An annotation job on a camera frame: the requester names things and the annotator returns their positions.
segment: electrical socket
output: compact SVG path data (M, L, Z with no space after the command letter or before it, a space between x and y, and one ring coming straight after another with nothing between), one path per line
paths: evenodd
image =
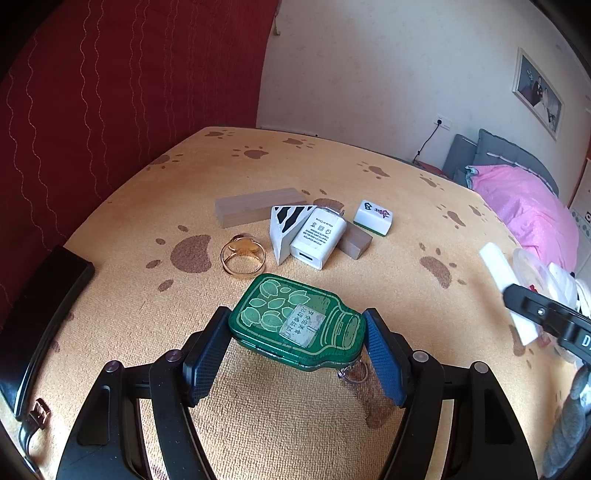
M453 122L449 118L446 118L443 115L437 115L433 123L437 125L438 120L441 120L441 128L445 128L445 130L450 130L452 128Z

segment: picture frame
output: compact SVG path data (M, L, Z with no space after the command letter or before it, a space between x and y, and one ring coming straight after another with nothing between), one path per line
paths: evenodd
M546 127L554 140L558 138L564 102L548 77L540 70L523 48L517 51L517 67L513 81L513 93L530 109Z

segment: gold ring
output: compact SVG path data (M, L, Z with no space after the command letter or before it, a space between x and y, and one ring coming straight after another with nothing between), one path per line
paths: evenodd
M228 266L228 262L234 257L253 257L261 264L251 272L236 272ZM220 262L224 272L236 278L252 278L265 271L265 261L267 260L267 253L263 246L256 241L256 239L248 233L240 233L232 237L220 251Z

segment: pink blanket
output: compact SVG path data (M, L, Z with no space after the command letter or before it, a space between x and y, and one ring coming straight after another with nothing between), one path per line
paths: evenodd
M510 165L469 167L478 192L521 246L545 265L554 262L573 271L579 229L569 210L535 175Z

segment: white wall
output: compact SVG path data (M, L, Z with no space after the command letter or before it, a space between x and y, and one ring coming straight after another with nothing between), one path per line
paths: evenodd
M548 168L568 201L583 163L591 82L529 0L283 0L262 75L258 125L317 134L442 166L456 133L520 145ZM517 50L564 102L558 140L512 93Z

